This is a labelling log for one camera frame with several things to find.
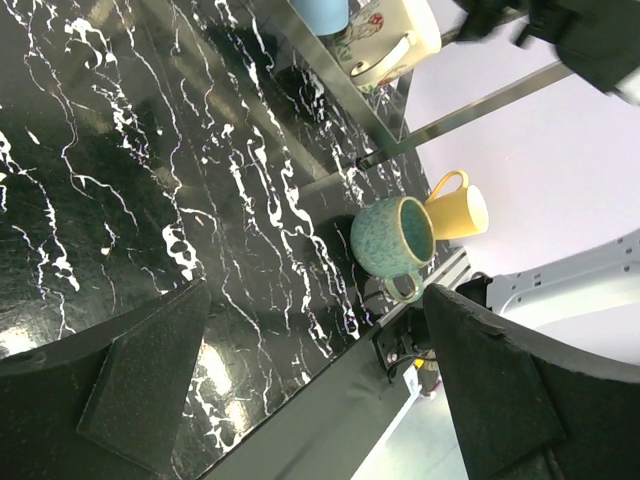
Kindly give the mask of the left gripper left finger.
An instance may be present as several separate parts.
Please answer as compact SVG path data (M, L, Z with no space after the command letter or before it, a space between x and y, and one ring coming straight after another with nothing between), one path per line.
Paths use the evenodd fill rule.
M160 479L210 305L203 280L1 361L4 479Z

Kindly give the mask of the white floral mug green inside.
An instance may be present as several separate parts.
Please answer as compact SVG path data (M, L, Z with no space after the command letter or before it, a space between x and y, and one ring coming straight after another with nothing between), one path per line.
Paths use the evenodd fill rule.
M333 40L339 65L364 94L392 83L441 48L426 0L370 1Z

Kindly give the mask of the teal ceramic mug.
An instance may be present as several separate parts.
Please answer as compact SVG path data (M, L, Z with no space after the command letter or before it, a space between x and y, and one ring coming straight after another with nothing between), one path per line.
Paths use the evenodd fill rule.
M396 301L420 299L420 270L434 258L436 239L424 205L414 197L383 198L355 217L350 246L358 264L383 281Z

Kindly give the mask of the yellow cup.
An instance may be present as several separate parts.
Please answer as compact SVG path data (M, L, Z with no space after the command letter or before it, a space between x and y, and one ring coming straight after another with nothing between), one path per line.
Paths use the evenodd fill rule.
M447 182L460 178L460 186L442 194ZM463 170L447 173L432 189L424 202L431 220L434 238L439 241L456 240L485 233L489 229L489 213L485 199L475 185L470 184Z

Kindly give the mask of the light blue plastic cup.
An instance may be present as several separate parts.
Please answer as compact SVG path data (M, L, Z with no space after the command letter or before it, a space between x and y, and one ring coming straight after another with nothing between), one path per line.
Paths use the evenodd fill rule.
M290 3L317 36L336 34L349 23L347 0L291 0Z

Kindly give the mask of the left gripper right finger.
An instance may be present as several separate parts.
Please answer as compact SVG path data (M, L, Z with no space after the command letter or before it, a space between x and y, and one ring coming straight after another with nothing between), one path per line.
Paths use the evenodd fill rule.
M423 305L469 478L638 478L638 366L439 285Z

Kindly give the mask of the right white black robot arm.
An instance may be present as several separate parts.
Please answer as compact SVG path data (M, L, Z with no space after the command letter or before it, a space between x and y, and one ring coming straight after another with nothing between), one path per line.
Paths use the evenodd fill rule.
M464 1L457 42L479 42L511 15L526 22L513 42L553 46L561 64L591 86L639 103L639 4L636 1ZM537 329L639 299L639 234L534 269L494 277L477 274L459 294L514 322Z

